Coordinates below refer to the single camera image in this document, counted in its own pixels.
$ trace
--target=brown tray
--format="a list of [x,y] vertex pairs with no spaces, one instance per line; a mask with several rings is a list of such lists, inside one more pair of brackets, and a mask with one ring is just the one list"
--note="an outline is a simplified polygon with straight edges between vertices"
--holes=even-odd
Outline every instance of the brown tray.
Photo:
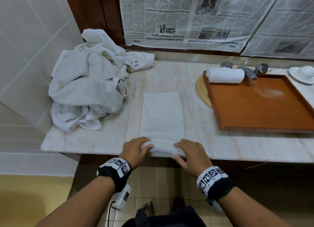
[[239,84],[203,79],[222,131],[314,133],[314,109],[285,75],[258,74]]

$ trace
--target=wrist tracker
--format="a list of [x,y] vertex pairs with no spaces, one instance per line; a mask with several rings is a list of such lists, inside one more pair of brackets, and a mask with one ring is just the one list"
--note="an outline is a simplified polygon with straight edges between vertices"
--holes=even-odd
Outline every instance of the wrist tracker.
[[213,200],[217,202],[219,198],[226,196],[235,185],[224,171],[214,166],[199,175],[196,186],[211,205]]
[[127,161],[122,158],[113,158],[99,167],[97,177],[111,177],[116,185],[115,193],[118,193],[125,187],[131,172]]

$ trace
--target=black cable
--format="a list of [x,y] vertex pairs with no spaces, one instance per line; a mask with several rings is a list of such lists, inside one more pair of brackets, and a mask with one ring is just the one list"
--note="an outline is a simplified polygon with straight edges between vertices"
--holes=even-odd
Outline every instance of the black cable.
[[110,209],[112,204],[115,203],[115,201],[111,202],[110,207],[109,207],[109,211],[108,211],[108,227],[109,227],[109,220],[110,220]]

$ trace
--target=chrome tap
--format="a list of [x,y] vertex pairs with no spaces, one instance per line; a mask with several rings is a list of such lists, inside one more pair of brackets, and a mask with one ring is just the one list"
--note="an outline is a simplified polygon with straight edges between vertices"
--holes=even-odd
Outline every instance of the chrome tap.
[[254,70],[246,67],[245,65],[247,64],[247,61],[242,66],[238,66],[237,69],[242,69],[244,71],[244,74],[249,78],[249,79],[257,79],[257,75]]

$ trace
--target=hand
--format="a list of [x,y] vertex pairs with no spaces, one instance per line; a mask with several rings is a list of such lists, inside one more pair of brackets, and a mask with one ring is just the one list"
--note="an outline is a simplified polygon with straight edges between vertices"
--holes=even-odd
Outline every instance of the hand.
[[123,151],[119,158],[123,158],[129,163],[132,170],[136,169],[143,161],[148,150],[152,149],[154,145],[146,145],[141,149],[142,144],[149,142],[150,139],[146,137],[133,138],[123,145]]
[[173,146],[182,149],[186,155],[186,161],[174,155],[172,158],[183,168],[184,171],[197,178],[205,169],[213,166],[208,158],[203,146],[198,142],[187,139],[181,139],[180,142]]

